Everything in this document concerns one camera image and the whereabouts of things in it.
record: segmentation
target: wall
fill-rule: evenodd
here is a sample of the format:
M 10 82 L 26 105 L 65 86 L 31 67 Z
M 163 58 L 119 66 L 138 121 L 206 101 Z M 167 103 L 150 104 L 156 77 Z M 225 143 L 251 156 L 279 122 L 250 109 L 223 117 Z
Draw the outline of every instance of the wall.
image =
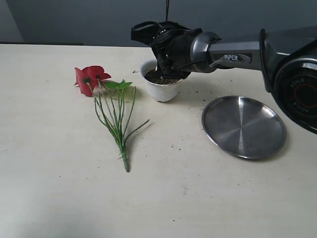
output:
M 0 42 L 23 42 L 5 0 L 0 0 Z
M 28 42 L 140 46 L 133 25 L 162 21 L 165 0 L 7 0 Z M 220 37 L 317 24 L 313 0 L 171 0 L 170 20 Z

